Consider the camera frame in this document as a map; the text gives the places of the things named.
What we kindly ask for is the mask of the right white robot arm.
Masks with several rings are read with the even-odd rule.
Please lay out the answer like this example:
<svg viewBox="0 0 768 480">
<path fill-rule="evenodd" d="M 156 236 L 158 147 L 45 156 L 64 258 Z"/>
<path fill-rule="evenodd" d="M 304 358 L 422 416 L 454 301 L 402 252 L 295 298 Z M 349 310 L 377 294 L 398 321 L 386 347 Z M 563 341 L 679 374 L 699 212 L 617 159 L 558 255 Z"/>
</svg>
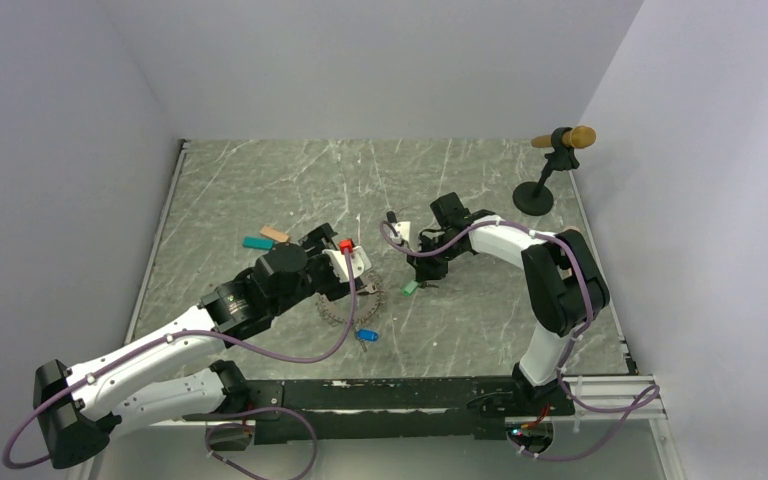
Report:
<svg viewBox="0 0 768 480">
<path fill-rule="evenodd" d="M 437 225 L 418 234 L 419 250 L 407 256 L 418 283 L 443 279 L 450 261 L 464 253 L 489 255 L 522 270 L 537 325 L 512 370 L 511 399 L 520 413 L 538 414 L 562 394 L 575 343 L 610 301 L 591 250 L 575 230 L 540 232 L 489 210 L 472 212 L 456 193 L 430 208 Z"/>
</svg>

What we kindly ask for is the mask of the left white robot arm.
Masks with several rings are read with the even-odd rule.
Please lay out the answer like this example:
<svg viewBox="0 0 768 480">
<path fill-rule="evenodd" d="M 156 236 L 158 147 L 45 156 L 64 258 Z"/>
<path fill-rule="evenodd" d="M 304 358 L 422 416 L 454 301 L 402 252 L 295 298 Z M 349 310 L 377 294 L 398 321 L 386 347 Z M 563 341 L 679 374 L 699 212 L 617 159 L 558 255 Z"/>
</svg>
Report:
<svg viewBox="0 0 768 480">
<path fill-rule="evenodd" d="M 249 343 L 249 338 L 313 295 L 354 299 L 372 268 L 352 239 L 333 240 L 322 224 L 298 243 L 277 243 L 232 280 L 221 283 L 179 317 L 120 349 L 67 366 L 52 360 L 35 372 L 34 414 L 45 461 L 55 469 L 80 464 L 113 438 L 170 417 L 239 417 L 249 390 L 239 369 L 221 361 L 188 378 L 167 380 L 177 368 L 238 346 L 287 363 L 318 363 L 332 356 L 351 328 L 325 353 L 292 357 Z"/>
</svg>

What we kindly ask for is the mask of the green tagged key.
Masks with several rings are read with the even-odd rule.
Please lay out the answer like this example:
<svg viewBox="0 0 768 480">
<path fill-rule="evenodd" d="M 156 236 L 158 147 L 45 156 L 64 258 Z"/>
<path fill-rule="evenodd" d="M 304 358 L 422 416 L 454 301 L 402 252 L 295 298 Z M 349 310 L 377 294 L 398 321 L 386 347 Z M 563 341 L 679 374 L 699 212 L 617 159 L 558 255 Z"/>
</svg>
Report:
<svg viewBox="0 0 768 480">
<path fill-rule="evenodd" d="M 409 281 L 402 289 L 401 292 L 404 296 L 410 297 L 413 295 L 419 288 L 421 287 L 421 284 L 415 280 Z"/>
</svg>

